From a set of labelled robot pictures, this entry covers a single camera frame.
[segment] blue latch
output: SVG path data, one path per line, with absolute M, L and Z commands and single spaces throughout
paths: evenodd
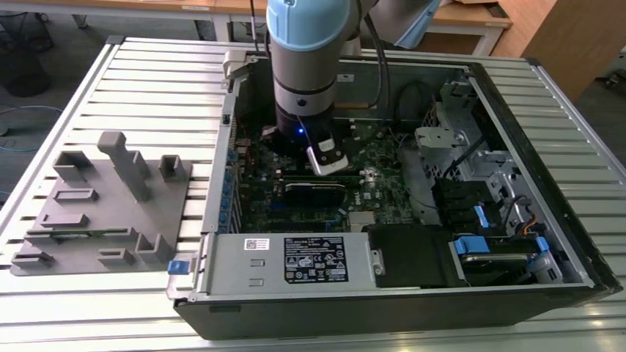
M 167 263 L 167 273 L 170 275 L 187 275 L 190 262 L 187 260 L 171 260 Z
M 550 245 L 547 244 L 546 238 L 545 237 L 538 237 L 537 238 L 537 245 L 539 246 L 541 252 L 547 252 L 550 250 Z
M 478 220 L 481 220 L 481 226 L 485 229 L 489 228 L 489 220 L 487 220 L 487 216 L 485 215 L 482 206 L 481 205 L 474 206 L 474 211 L 477 212 Z
M 485 254 L 490 253 L 487 241 L 482 236 L 462 236 L 454 241 L 457 254 Z

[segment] blue cable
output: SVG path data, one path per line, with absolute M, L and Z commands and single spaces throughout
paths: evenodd
M 56 111 L 59 114 L 63 113 L 63 110 L 59 108 L 55 108 L 53 106 L 45 106 L 45 105 L 27 105 L 27 106 L 15 106 L 11 109 L 7 109 L 4 111 L 0 111 L 0 115 L 5 114 L 7 112 L 21 110 L 21 109 L 48 109 Z M 13 148 L 7 148 L 7 147 L 0 147 L 0 150 L 4 150 L 7 152 L 19 152 L 19 153 L 27 153 L 27 152 L 35 152 L 39 150 L 39 148 L 32 148 L 32 149 L 13 149 Z
M 0 147 L 0 150 L 4 150 L 7 152 L 19 152 L 19 153 L 27 153 L 27 152 L 35 152 L 39 150 L 39 148 L 32 148 L 32 149 L 13 149 L 13 148 L 7 148 L 7 147 Z
M 15 106 L 11 109 L 7 109 L 4 111 L 0 111 L 0 115 L 5 114 L 7 112 L 21 110 L 21 109 L 48 109 L 56 111 L 59 114 L 63 113 L 63 110 L 59 108 L 55 108 L 53 106 L 45 106 L 45 105 L 28 105 L 28 106 Z

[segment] black trash bin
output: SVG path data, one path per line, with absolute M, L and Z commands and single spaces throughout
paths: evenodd
M 11 95 L 31 97 L 49 88 L 49 77 L 37 56 L 0 32 L 0 85 Z
M 45 27 L 47 15 L 33 12 L 0 11 L 0 26 L 17 45 L 35 53 L 53 47 Z

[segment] white label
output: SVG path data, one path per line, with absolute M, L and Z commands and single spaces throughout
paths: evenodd
M 246 238 L 243 243 L 244 251 L 268 251 L 270 239 L 268 238 Z
M 336 75 L 338 82 L 354 82 L 354 75 L 340 73 Z
M 208 11 L 207 6 L 183 6 L 183 10 Z
M 486 26 L 487 27 L 507 27 L 509 25 L 506 23 L 487 22 Z

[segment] cable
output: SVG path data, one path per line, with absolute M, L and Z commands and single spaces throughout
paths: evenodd
M 252 24 L 252 40 L 255 41 L 255 49 L 258 51 L 258 40 L 256 40 L 256 18 L 255 18 L 255 0 L 251 0 L 251 12 L 252 12 L 252 19 L 251 19 L 251 24 Z
M 505 212 L 505 217 L 502 218 L 502 224 L 499 224 L 499 228 L 505 229 L 507 227 L 509 216 L 511 216 L 513 207 L 515 203 L 519 202 L 522 199 L 527 199 L 529 197 L 523 194 L 519 194 L 511 199 L 511 203 L 507 205 L 507 211 Z
M 415 198 L 415 196 L 412 195 L 411 193 L 411 189 L 410 188 L 406 188 L 406 191 L 408 193 L 408 196 L 412 198 L 412 200 L 415 200 L 422 206 L 430 208 L 430 209 L 435 209 L 435 210 L 439 210 L 438 207 L 435 207 L 434 205 L 428 205 L 426 204 L 424 202 L 422 202 L 419 199 Z
M 467 157 L 471 155 L 471 153 L 477 151 L 478 147 L 481 147 L 481 144 L 485 142 L 485 140 L 486 140 L 485 136 L 481 136 L 481 138 L 477 139 L 477 141 L 466 149 L 463 154 L 461 154 L 461 157 L 457 160 L 454 160 L 454 162 L 450 164 L 446 171 L 443 171 L 443 175 L 440 176 L 440 178 L 446 178 L 448 173 L 461 165 L 461 163 L 467 159 Z
M 404 83 L 402 85 L 402 87 L 398 89 L 398 91 L 395 93 L 395 99 L 394 99 L 394 115 L 392 116 L 394 116 L 394 120 L 396 122 L 402 120 L 402 118 L 400 118 L 402 97 L 404 96 L 404 93 L 407 92 L 410 87 L 416 87 L 418 89 L 420 87 L 426 87 L 427 88 L 427 93 L 430 94 L 430 98 L 432 100 L 432 104 L 436 101 L 436 98 L 435 98 L 434 93 L 432 93 L 432 88 L 430 87 L 430 85 L 427 83 L 424 83 L 419 79 L 414 79 L 414 80 L 408 81 L 407 83 Z M 423 104 L 420 94 L 418 94 L 418 100 L 419 100 L 419 105 L 418 106 L 420 107 L 422 104 Z
M 63 110 L 59 109 L 59 108 L 55 108 L 53 106 L 29 105 L 29 106 L 15 106 L 15 107 L 12 107 L 11 109 L 7 109 L 7 110 L 4 110 L 4 111 L 0 111 L 0 115 L 1 115 L 1 114 L 5 114 L 7 112 L 16 111 L 16 110 L 21 110 L 21 109 L 48 109 L 48 110 L 56 111 L 59 114 L 63 113 Z
M 63 110 L 59 109 L 59 108 L 55 108 L 53 106 L 27 105 L 27 106 L 15 106 L 15 107 L 12 107 L 11 109 L 7 109 L 7 110 L 4 110 L 4 111 L 0 111 L 0 115 L 8 113 L 8 112 L 11 112 L 11 111 L 16 111 L 16 110 L 21 110 L 21 109 L 48 109 L 48 110 L 56 111 L 59 114 L 63 113 Z M 39 148 L 32 148 L 32 149 L 13 149 L 13 148 L 7 148 L 7 147 L 0 147 L 0 150 L 4 150 L 5 152 L 28 153 L 28 152 L 35 152 L 36 150 L 39 150 Z
M 13 148 L 7 148 L 7 147 L 0 147 L 0 150 L 4 150 L 7 152 L 19 152 L 19 153 L 25 153 L 25 152 L 35 152 L 39 150 L 39 148 L 32 148 L 32 149 L 13 149 Z
M 383 87 L 386 90 L 386 101 L 384 101 L 384 108 L 386 108 L 386 113 L 383 114 L 383 121 L 380 122 L 382 124 L 386 123 L 387 119 L 387 113 L 391 108 L 391 82 L 390 82 L 390 64 L 387 62 L 386 54 L 384 54 L 384 47 L 383 47 L 383 42 L 380 41 L 379 33 L 375 30 L 374 22 L 371 21 L 370 14 L 364 16 L 364 24 L 368 28 L 368 31 L 371 33 L 371 38 L 374 40 L 374 46 L 375 46 L 375 54 L 376 58 L 379 60 L 379 89 L 376 92 L 376 98 L 375 100 L 368 104 L 368 108 L 372 108 L 374 106 L 378 105 L 380 101 L 380 96 L 383 95 Z
M 398 140 L 398 137 L 395 137 L 395 134 L 394 134 L 394 131 L 391 130 L 391 127 L 387 127 L 387 130 L 390 130 L 391 138 L 394 138 L 394 141 L 398 143 L 398 145 L 400 145 L 400 141 Z
M 527 235 L 530 227 L 533 227 L 534 224 L 537 224 L 537 214 L 530 210 L 530 207 L 526 206 L 526 212 L 531 214 L 530 220 L 526 222 L 526 225 L 522 228 L 522 234 Z
M 270 27 L 267 27 L 267 31 L 266 31 L 266 42 L 263 43 L 263 45 L 266 46 L 266 55 L 267 55 L 267 58 L 271 60 L 271 59 L 272 59 L 272 52 L 270 51 L 270 39 L 271 39 Z

